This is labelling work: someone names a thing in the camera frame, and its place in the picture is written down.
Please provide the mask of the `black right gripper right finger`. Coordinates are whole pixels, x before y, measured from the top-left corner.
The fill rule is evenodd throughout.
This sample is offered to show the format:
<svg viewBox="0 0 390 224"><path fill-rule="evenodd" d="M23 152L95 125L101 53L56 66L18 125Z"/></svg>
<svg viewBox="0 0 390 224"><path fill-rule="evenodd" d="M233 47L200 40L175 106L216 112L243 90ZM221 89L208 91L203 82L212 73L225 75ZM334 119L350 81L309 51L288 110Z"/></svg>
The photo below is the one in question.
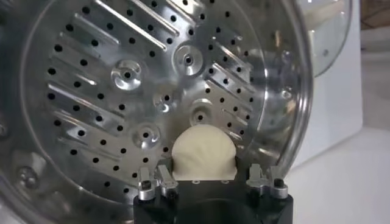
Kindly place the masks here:
<svg viewBox="0 0 390 224"><path fill-rule="evenodd" d="M249 191L255 191L260 197L288 198L288 186L280 166L270 166L264 171L260 164L236 157L236 169L236 181L243 181Z"/></svg>

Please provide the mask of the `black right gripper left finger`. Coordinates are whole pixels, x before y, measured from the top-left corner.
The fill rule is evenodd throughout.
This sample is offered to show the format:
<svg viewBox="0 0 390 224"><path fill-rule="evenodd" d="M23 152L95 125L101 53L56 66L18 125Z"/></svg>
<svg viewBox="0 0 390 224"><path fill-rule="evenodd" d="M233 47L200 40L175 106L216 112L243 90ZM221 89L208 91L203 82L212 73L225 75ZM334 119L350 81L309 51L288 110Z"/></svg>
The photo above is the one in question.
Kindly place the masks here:
<svg viewBox="0 0 390 224"><path fill-rule="evenodd" d="M172 158L161 159L154 170L141 167L138 171L138 199L151 201L160 193L168 200L175 200L179 194L179 182L173 177L172 169Z"/></svg>

